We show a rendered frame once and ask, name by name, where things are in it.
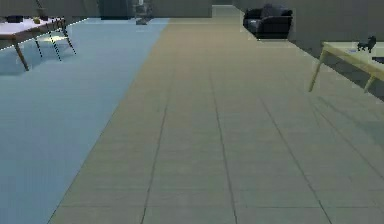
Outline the grey chair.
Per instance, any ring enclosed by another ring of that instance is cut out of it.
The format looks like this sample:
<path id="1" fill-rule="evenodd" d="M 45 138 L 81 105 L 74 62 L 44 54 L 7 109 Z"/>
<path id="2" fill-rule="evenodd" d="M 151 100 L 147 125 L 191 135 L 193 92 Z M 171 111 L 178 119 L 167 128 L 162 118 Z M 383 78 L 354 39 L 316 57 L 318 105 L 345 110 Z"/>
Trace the grey chair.
<path id="1" fill-rule="evenodd" d="M 137 25 L 147 25 L 154 18 L 152 0 L 138 0 L 134 6 L 134 15 Z"/>

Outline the dark blue-grey fridge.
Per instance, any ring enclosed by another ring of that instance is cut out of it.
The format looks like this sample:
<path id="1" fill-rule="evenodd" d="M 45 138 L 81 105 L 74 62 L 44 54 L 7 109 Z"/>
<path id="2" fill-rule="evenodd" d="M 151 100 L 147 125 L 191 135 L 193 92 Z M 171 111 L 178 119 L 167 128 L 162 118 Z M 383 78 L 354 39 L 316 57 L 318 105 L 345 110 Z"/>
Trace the dark blue-grey fridge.
<path id="1" fill-rule="evenodd" d="M 133 17 L 132 0 L 99 0 L 103 20 L 128 20 Z"/>

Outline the white table with brown legs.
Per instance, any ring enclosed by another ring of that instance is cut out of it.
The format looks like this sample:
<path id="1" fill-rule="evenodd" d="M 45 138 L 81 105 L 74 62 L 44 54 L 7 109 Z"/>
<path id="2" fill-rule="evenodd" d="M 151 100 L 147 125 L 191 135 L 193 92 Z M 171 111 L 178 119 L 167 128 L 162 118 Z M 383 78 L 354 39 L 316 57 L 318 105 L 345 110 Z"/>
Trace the white table with brown legs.
<path id="1" fill-rule="evenodd" d="M 68 45 L 73 50 L 73 52 L 75 52 L 73 44 L 68 35 L 66 20 L 63 17 L 48 18 L 47 20 L 40 19 L 39 23 L 36 23 L 33 19 L 24 19 L 20 23 L 0 23 L 0 40 L 8 41 L 14 47 L 26 71 L 29 70 L 29 67 L 19 46 L 19 44 L 21 43 L 20 38 L 23 35 L 30 33 L 36 43 L 38 50 L 41 50 L 36 34 L 42 32 L 43 30 L 46 30 L 48 32 L 49 39 L 54 45 L 54 49 L 57 54 L 59 53 L 59 51 L 56 46 L 56 40 L 52 37 L 53 31 L 62 32 L 62 34 L 64 35 L 64 39 L 67 41 Z"/>

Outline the black animal figurine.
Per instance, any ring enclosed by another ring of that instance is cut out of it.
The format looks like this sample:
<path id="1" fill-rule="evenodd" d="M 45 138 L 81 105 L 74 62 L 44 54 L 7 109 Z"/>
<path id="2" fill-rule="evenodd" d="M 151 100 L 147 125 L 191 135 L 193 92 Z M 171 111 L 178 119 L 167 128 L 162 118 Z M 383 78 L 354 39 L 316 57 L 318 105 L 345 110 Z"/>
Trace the black animal figurine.
<path id="1" fill-rule="evenodd" d="M 357 50 L 358 51 L 365 51 L 365 50 L 368 50 L 369 53 L 372 52 L 372 49 L 373 47 L 376 45 L 376 37 L 375 36 L 370 36 L 368 38 L 368 42 L 367 43 L 362 43 L 362 42 L 359 42 L 358 45 L 357 45 Z"/>

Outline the pale yellow wooden table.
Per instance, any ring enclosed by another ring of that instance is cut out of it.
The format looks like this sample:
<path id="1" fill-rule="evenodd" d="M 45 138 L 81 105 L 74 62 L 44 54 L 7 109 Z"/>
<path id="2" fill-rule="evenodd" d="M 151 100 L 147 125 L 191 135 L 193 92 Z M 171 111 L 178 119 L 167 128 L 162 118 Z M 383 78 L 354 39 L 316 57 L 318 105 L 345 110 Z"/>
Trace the pale yellow wooden table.
<path id="1" fill-rule="evenodd" d="M 316 83 L 320 67 L 328 55 L 364 71 L 369 75 L 363 91 L 368 92 L 370 86 L 376 81 L 384 82 L 384 63 L 377 62 L 374 57 L 384 57 L 384 41 L 378 41 L 371 51 L 359 50 L 357 42 L 323 42 L 318 63 L 309 82 L 308 91 L 311 92 Z"/>

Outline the dark potted plant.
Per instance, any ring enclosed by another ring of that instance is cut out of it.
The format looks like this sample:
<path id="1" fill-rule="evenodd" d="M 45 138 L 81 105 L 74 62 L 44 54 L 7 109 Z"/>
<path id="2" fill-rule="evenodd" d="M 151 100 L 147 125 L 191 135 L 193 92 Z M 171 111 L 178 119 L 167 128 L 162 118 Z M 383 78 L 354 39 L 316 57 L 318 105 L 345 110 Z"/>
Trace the dark potted plant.
<path id="1" fill-rule="evenodd" d="M 36 3 L 36 5 L 37 5 L 36 10 L 37 10 L 37 13 L 38 13 L 39 18 L 40 18 L 41 20 L 43 20 L 43 21 L 47 21 L 47 20 L 49 19 L 49 17 L 47 16 L 47 14 L 46 14 L 46 10 L 45 10 L 45 8 L 42 6 L 40 0 L 35 0 L 35 3 Z"/>

